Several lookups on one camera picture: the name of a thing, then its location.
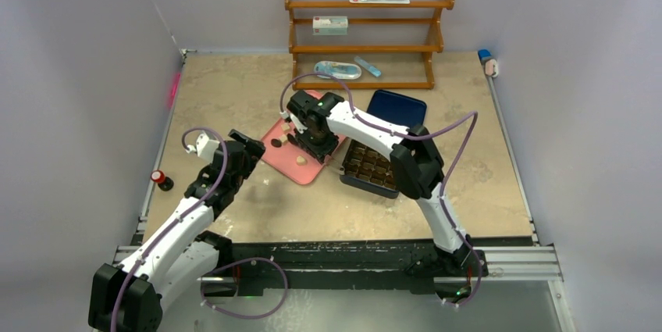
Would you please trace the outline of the dark blue tin lid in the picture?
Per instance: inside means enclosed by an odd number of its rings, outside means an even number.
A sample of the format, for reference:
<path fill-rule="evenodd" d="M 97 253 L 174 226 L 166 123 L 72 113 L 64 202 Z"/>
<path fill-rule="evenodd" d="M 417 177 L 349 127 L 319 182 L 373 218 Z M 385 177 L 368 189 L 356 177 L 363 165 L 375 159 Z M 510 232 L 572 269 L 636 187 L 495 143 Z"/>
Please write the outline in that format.
<path fill-rule="evenodd" d="M 389 123 L 412 128 L 424 123 L 427 105 L 422 100 L 379 89 L 373 94 L 366 112 Z"/>

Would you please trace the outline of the pink plastic tray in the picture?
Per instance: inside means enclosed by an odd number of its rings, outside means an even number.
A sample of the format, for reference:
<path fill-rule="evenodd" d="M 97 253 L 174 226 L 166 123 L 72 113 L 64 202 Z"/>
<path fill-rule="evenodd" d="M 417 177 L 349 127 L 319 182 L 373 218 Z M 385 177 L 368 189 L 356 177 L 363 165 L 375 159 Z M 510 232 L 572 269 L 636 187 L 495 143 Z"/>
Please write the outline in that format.
<path fill-rule="evenodd" d="M 324 94 L 317 91 L 305 91 L 315 98 L 321 98 Z M 266 146 L 265 154 L 262 157 L 262 160 L 270 165 L 275 170 L 281 172 L 282 175 L 290 178 L 297 184 L 307 185 L 310 184 L 322 171 L 325 166 L 326 160 L 323 164 L 319 163 L 316 159 L 311 157 L 303 149 L 299 148 L 294 139 L 296 134 L 295 130 L 303 129 L 303 125 L 297 122 L 297 119 L 294 118 L 296 123 L 293 123 L 293 120 L 290 118 L 289 110 L 287 109 L 287 103 L 290 100 L 291 95 L 287 100 L 282 100 L 282 105 L 279 107 L 280 118 L 276 123 L 269 129 L 262 137 L 262 142 Z M 283 123 L 288 123 L 290 125 L 290 130 L 283 132 L 281 125 Z M 286 135 L 288 137 L 288 142 L 283 144 L 280 148 L 275 148 L 271 145 L 271 140 L 273 138 L 279 139 L 280 136 Z M 340 143 L 336 150 L 340 147 L 345 137 L 340 134 L 336 134 L 339 137 Z M 327 156 L 326 159 L 332 158 L 336 150 L 332 155 Z M 307 160 L 307 164 L 304 166 L 299 166 L 296 162 L 298 156 L 303 156 Z"/>

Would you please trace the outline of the wooden shelf rack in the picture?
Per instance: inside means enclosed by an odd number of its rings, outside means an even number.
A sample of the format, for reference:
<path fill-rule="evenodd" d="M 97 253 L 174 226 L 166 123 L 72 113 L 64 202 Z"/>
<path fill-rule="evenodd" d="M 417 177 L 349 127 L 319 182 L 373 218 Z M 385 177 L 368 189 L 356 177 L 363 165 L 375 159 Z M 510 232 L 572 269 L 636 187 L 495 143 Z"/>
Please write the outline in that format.
<path fill-rule="evenodd" d="M 356 55 L 400 55 L 422 62 L 420 81 L 391 81 L 369 73 L 350 82 L 351 89 L 431 89 L 435 85 L 432 57 L 444 49 L 441 16 L 455 0 L 410 0 L 409 4 L 360 4 L 349 0 L 284 0 L 289 16 L 288 51 L 294 77 L 311 72 L 320 60 L 352 62 Z M 315 36 L 315 16 L 346 16 L 347 35 Z"/>

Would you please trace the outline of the blue white corner device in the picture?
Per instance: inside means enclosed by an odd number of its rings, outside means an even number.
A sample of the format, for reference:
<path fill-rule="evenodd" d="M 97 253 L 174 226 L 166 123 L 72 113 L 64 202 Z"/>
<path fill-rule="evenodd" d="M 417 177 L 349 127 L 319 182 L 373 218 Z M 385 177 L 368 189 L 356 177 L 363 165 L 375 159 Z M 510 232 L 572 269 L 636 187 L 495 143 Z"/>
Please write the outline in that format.
<path fill-rule="evenodd" d="M 497 77 L 499 73 L 498 63 L 491 52 L 487 49 L 477 51 L 479 61 L 482 64 L 483 72 L 488 77 Z"/>

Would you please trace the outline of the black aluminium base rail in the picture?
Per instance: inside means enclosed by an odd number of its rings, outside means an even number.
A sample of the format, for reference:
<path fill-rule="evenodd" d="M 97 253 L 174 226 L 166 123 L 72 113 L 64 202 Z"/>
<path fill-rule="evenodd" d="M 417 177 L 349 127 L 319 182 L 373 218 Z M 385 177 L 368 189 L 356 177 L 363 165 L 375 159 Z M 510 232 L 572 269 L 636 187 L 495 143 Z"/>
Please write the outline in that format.
<path fill-rule="evenodd" d="M 486 281 L 548 281 L 561 275 L 552 247 L 481 239 L 451 255 L 429 239 L 234 243 L 205 231 L 162 280 L 136 275 L 125 296 L 164 305 L 199 280 L 236 286 L 240 295 L 269 288 L 409 291 L 462 302 Z"/>

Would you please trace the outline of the red black button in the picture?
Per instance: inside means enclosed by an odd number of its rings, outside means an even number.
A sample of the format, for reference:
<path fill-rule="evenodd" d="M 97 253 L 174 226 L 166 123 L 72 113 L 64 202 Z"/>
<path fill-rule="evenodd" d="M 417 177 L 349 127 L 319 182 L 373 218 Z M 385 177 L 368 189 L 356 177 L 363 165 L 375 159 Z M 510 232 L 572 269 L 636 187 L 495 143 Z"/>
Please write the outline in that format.
<path fill-rule="evenodd" d="M 174 186 L 173 180 L 167 177 L 161 170 L 152 171 L 150 179 L 162 191 L 170 191 Z"/>

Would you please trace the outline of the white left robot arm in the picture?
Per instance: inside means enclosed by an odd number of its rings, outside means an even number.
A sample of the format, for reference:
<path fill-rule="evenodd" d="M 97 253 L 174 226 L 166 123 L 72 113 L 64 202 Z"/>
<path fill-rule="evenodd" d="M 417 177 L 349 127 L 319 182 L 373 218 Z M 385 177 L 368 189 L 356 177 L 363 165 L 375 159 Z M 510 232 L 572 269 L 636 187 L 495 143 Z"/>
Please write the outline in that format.
<path fill-rule="evenodd" d="M 98 331 L 156 331 L 173 300 L 194 280 L 210 272 L 226 275 L 233 265 L 229 239 L 208 231 L 252 174 L 265 145 L 237 130 L 227 139 L 196 128 L 185 151 L 205 161 L 175 211 L 119 264 L 104 264 L 94 274 L 88 311 Z"/>

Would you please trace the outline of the blue chocolate tin box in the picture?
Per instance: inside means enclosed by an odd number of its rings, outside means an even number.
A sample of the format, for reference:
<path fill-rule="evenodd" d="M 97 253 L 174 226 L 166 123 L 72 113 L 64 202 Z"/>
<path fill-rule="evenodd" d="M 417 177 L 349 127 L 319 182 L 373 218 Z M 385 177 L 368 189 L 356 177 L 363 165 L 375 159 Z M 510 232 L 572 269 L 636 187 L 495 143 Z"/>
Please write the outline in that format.
<path fill-rule="evenodd" d="M 395 199 L 395 185 L 390 161 L 376 150 L 351 140 L 342 161 L 340 182 L 369 193 Z"/>

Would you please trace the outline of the light blue oval package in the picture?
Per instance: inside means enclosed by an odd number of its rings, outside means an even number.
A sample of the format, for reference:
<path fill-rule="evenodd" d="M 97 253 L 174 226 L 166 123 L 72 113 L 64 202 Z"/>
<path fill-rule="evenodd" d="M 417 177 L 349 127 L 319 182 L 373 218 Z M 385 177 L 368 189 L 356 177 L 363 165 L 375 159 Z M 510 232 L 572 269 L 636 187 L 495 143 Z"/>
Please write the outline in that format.
<path fill-rule="evenodd" d="M 357 80 L 362 75 L 361 67 L 356 64 L 326 60 L 317 62 L 314 72 L 322 79 Z"/>

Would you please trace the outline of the light blue small tube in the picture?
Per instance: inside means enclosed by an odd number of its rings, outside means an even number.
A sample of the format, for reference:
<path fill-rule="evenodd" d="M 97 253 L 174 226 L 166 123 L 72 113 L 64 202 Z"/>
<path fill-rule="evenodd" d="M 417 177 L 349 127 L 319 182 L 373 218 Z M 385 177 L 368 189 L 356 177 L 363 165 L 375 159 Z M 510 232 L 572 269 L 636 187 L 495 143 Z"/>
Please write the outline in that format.
<path fill-rule="evenodd" d="M 358 64 L 361 68 L 365 69 L 368 71 L 371 75 L 374 77 L 381 77 L 382 72 L 380 69 L 378 69 L 376 66 L 372 65 L 371 63 L 365 61 L 362 57 L 360 56 L 355 56 L 354 61 L 356 64 Z"/>

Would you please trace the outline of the white green small box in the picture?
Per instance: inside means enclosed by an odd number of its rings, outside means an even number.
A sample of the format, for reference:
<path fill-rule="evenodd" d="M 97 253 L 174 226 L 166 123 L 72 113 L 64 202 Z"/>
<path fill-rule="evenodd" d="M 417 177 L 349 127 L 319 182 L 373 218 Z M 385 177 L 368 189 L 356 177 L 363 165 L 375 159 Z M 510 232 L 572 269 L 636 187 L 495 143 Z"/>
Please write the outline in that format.
<path fill-rule="evenodd" d="M 315 36 L 344 36 L 348 32 L 349 21 L 346 16 L 315 16 L 311 27 Z"/>

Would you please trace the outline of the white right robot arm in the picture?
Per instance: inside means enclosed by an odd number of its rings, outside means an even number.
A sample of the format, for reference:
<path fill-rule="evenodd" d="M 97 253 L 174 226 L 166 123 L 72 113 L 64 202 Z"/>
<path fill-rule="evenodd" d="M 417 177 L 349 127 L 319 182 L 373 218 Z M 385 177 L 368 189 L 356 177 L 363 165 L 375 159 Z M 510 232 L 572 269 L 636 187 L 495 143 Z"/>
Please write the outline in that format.
<path fill-rule="evenodd" d="M 279 110 L 294 125 L 297 146 L 320 163 L 334 153 L 342 136 L 387 158 L 397 190 L 417 202 L 432 231 L 440 269 L 456 275 L 468 266 L 465 249 L 471 245 L 445 194 L 443 159 L 424 126 L 408 128 L 378 119 L 356 109 L 351 98 L 332 92 L 314 98 L 298 91 Z"/>

